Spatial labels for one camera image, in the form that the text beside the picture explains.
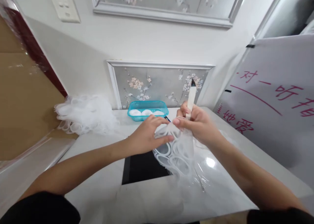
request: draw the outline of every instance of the cardboard box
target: cardboard box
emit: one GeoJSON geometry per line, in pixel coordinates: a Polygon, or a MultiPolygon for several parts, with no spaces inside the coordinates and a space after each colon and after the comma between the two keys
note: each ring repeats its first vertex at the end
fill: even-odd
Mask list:
{"type": "Polygon", "coordinates": [[[78,137],[52,132],[60,123],[53,107],[63,103],[64,97],[1,17],[0,102],[0,161],[14,159],[45,136],[78,137]]]}

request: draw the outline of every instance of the white ball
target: white ball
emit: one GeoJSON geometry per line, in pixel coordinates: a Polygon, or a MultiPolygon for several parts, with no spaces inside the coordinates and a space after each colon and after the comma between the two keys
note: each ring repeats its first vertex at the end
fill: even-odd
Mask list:
{"type": "Polygon", "coordinates": [[[144,111],[142,112],[142,115],[151,115],[151,114],[153,114],[153,112],[150,111],[150,110],[144,110],[144,111]]]}
{"type": "Polygon", "coordinates": [[[140,116],[140,115],[142,115],[139,110],[130,110],[129,114],[132,115],[132,116],[140,116]]]}
{"type": "Polygon", "coordinates": [[[154,112],[154,115],[164,115],[164,113],[161,112],[161,111],[155,111],[155,112],[154,112]]]}

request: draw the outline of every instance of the wall molding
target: wall molding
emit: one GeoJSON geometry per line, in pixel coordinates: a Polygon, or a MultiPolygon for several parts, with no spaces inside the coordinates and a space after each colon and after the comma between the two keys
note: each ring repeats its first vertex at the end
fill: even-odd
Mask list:
{"type": "MultiPolygon", "coordinates": [[[[215,67],[215,65],[212,64],[186,64],[186,63],[169,63],[169,62],[144,62],[144,61],[124,61],[124,60],[106,60],[108,65],[108,70],[110,74],[110,79],[113,87],[114,97],[117,103],[118,110],[122,109],[119,89],[118,89],[118,83],[117,79],[115,77],[114,68],[115,67],[140,67],[140,68],[164,68],[164,69],[197,69],[197,70],[211,70],[215,67]]],[[[201,89],[200,95],[198,97],[198,102],[200,99],[203,99],[204,92],[209,86],[209,80],[211,77],[210,71],[207,75],[207,78],[203,84],[203,87],[201,89]]]]}
{"type": "Polygon", "coordinates": [[[102,0],[93,0],[93,11],[97,14],[108,14],[117,16],[128,16],[133,18],[144,18],[148,20],[170,21],[194,25],[214,26],[220,28],[231,28],[243,0],[235,0],[229,17],[227,19],[213,18],[204,15],[182,13],[163,9],[136,7],[130,5],[108,3],[102,0]]]}

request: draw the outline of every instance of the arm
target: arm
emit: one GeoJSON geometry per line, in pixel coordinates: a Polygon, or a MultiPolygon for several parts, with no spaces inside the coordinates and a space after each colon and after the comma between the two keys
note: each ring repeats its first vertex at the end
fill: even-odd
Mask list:
{"type": "Polygon", "coordinates": [[[154,138],[164,118],[150,115],[128,138],[117,143],[71,157],[43,172],[19,200],[40,191],[65,195],[105,166],[134,154],[149,152],[173,140],[173,136],[154,138]]]}
{"type": "MultiPolygon", "coordinates": [[[[177,116],[185,116],[189,112],[185,102],[177,116]]],[[[196,139],[210,149],[242,191],[261,210],[294,207],[307,212],[285,185],[229,143],[201,108],[194,105],[191,121],[174,119],[173,123],[179,128],[191,130],[196,139]]]]}

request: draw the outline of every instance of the bundle of white mesh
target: bundle of white mesh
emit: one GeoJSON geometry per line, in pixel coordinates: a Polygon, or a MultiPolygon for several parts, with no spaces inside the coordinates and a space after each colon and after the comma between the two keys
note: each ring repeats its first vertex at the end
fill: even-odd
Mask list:
{"type": "Polygon", "coordinates": [[[58,129],[68,134],[92,131],[105,135],[119,124],[109,101],[102,95],[67,96],[64,103],[55,105],[55,111],[62,120],[58,129]]]}

